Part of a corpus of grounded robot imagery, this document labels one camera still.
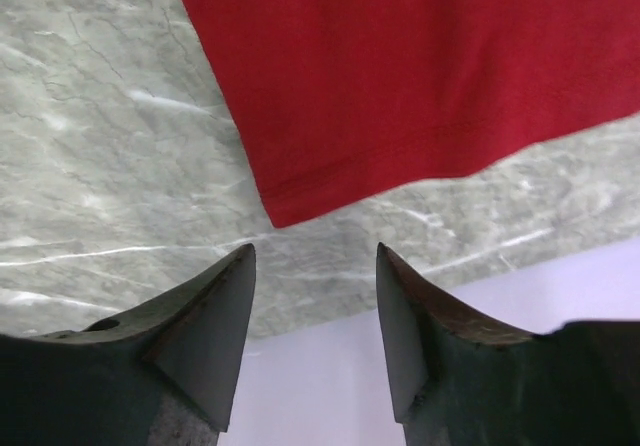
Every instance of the white surface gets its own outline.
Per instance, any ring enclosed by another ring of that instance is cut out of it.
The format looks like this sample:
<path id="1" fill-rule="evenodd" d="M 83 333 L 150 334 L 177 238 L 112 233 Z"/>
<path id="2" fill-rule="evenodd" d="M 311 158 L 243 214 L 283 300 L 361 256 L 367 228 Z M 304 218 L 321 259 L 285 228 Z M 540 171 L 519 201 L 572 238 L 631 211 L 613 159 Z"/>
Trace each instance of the white surface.
<path id="1" fill-rule="evenodd" d="M 478 281 L 452 293 L 513 325 L 640 318 L 640 239 Z M 221 446 L 403 446 L 377 312 L 247 345 Z"/>

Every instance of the red towel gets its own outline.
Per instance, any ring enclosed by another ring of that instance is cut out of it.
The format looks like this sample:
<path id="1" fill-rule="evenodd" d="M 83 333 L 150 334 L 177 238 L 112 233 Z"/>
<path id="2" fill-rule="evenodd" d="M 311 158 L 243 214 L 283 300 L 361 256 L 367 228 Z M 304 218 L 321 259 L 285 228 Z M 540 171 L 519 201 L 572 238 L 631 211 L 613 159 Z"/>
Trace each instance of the red towel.
<path id="1" fill-rule="evenodd" d="M 183 0 L 276 227 L 640 110 L 640 0 Z"/>

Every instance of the white marble vein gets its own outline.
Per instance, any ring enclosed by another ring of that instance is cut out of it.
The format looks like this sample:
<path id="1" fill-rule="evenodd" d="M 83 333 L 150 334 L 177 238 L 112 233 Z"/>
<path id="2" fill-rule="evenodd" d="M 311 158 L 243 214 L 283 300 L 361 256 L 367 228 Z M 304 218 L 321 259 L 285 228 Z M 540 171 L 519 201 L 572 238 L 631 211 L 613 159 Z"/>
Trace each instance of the white marble vein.
<path id="1" fill-rule="evenodd" d="M 378 241 L 450 287 L 640 232 L 640 116 L 274 230 L 180 0 L 0 0 L 0 71 L 2 331 L 84 327 L 247 241 L 264 337 L 374 307 Z"/>

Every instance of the marble surface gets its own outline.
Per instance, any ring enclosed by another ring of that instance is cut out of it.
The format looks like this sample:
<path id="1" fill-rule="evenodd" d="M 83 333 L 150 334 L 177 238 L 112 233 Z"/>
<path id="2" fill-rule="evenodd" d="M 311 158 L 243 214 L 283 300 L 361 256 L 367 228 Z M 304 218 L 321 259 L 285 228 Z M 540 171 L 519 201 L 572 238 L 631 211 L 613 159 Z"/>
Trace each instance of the marble surface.
<path id="1" fill-rule="evenodd" d="M 251 241 L 266 337 L 640 233 L 640 116 L 274 230 L 180 0 L 0 0 L 0 330 L 82 328 Z"/>

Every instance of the red fabric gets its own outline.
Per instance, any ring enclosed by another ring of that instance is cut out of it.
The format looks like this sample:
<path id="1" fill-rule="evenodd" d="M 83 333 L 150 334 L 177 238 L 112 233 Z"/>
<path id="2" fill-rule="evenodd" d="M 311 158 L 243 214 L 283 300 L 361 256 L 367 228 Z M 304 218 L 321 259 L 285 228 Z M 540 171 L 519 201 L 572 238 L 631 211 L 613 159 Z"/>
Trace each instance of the red fabric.
<path id="1" fill-rule="evenodd" d="M 640 109 L 640 0 L 183 0 L 276 227 Z"/>

